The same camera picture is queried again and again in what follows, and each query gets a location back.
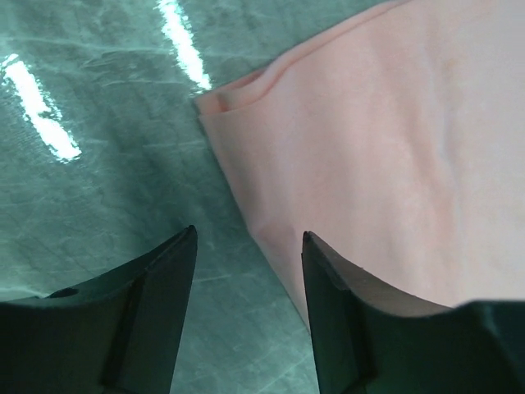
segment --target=glossy surface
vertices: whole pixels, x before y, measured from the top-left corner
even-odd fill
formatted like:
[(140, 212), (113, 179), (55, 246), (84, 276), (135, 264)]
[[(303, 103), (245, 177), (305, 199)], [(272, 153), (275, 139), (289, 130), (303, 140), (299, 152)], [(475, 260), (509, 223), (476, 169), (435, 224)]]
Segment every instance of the glossy surface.
[(192, 98), (377, 2), (2, 0), (0, 298), (89, 279), (194, 224), (172, 392), (317, 392), (306, 329)]

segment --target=screw hole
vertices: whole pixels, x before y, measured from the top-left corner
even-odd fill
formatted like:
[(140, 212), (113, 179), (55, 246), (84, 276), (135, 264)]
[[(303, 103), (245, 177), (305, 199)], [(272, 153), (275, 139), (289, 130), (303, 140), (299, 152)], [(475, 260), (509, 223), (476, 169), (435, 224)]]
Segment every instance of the screw hole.
[(78, 294), (78, 292), (79, 292), (78, 290), (76, 290), (76, 289), (74, 289), (72, 287), (67, 287), (66, 289), (55, 291), (48, 298), (70, 297), (70, 296), (74, 296), (75, 294)]

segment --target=fabric fold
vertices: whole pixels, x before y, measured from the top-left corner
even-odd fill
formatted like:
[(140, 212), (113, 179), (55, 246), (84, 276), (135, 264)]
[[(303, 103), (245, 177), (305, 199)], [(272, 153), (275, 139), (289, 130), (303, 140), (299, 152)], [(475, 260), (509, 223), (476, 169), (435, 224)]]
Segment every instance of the fabric fold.
[(525, 3), (387, 2), (197, 98), (308, 324), (304, 231), (443, 305), (523, 298)]

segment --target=table surface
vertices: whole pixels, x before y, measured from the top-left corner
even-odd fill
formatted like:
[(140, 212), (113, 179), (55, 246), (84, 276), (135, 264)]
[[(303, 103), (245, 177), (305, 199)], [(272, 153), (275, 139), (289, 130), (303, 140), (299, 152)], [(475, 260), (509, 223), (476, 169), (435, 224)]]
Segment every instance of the table surface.
[(2, 0), (0, 298), (100, 275), (194, 224), (172, 392), (317, 393), (311, 343), (193, 105), (379, 0)]

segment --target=pink cloth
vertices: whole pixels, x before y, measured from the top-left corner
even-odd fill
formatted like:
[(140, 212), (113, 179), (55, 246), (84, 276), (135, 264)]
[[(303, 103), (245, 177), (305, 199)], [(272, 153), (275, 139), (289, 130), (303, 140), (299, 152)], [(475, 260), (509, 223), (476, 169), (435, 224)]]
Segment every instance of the pink cloth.
[(388, 2), (198, 98), (305, 322), (303, 231), (443, 305), (525, 296), (525, 2)]

